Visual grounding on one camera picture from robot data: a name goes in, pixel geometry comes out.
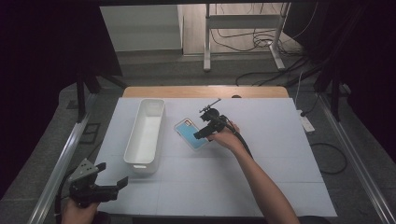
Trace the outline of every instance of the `white table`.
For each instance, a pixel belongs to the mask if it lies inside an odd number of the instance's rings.
[[[173,127],[184,118],[206,126],[198,113],[216,99],[165,98],[163,152],[159,170],[135,175],[123,160],[139,98],[120,98],[96,163],[107,168],[98,185],[128,175],[116,201],[99,210],[111,214],[194,217],[261,217],[233,154],[212,142],[194,152]],[[284,192],[297,216],[335,217],[328,191],[290,98],[223,99],[214,107],[238,124],[255,161]]]

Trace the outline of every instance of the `gray floor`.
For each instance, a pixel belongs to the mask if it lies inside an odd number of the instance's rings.
[[[292,65],[296,57],[284,57],[286,66]],[[119,54],[123,77],[119,79],[131,86],[161,86],[161,85],[234,85],[236,77],[248,72],[274,72],[275,63],[269,53],[260,55],[218,55],[213,57],[212,71],[203,71],[201,57],[186,57],[180,52],[130,52]],[[300,70],[286,74],[267,85],[284,85],[288,78],[300,75]],[[258,80],[274,75],[256,75],[241,78],[241,85],[250,85]],[[297,106],[302,110],[311,108],[316,100],[312,84],[316,77],[302,81],[297,100]],[[103,86],[95,103],[94,113],[89,123],[100,123],[99,133],[92,144],[79,144],[76,155],[69,167],[77,165],[81,158],[86,157],[106,133],[106,127],[111,119],[117,100],[122,95],[122,89],[101,79]],[[288,89],[290,97],[295,97],[297,85]],[[0,202],[1,223],[26,223],[42,189],[59,158],[64,144],[73,129],[77,119],[76,87],[65,88],[59,97],[59,106],[42,136],[34,153],[24,165],[18,177]],[[396,208],[396,167],[381,146],[375,141],[365,127],[360,123],[347,104],[347,98],[340,99],[340,116],[346,130],[356,145],[361,158],[370,174],[381,189],[391,208]],[[308,134],[310,143],[324,142],[341,147],[340,142],[331,128],[320,105],[308,114],[314,127],[314,133]],[[90,141],[92,136],[82,136],[82,140]],[[326,147],[313,148],[320,169],[334,171],[342,167],[337,152]],[[94,161],[95,153],[90,157]],[[339,175],[323,175],[332,202],[339,217],[330,218],[332,223],[381,223],[375,208],[367,196],[354,169],[348,165]],[[45,223],[54,223],[52,208]],[[130,223],[130,217],[113,217],[113,223]]]

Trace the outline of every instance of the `forearm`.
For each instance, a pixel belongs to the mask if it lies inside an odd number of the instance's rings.
[[[289,201],[274,181],[238,146],[232,150],[250,185],[257,205],[269,223],[299,223]]]

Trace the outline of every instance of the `human hand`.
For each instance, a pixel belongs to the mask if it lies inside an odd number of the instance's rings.
[[[232,121],[228,123],[233,126],[237,132],[239,132],[239,127]],[[221,132],[211,134],[207,137],[209,140],[215,140],[223,147],[227,147],[231,152],[235,153],[238,149],[244,149],[241,141],[231,132],[231,130],[225,127]]]
[[[86,208],[80,208],[75,201],[69,199],[62,214],[62,224],[91,224],[99,203],[91,203]]]

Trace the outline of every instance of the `white rectangular container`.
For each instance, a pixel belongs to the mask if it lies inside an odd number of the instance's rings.
[[[134,127],[124,154],[138,174],[153,174],[157,171],[163,139],[165,101],[144,99],[140,102]]]

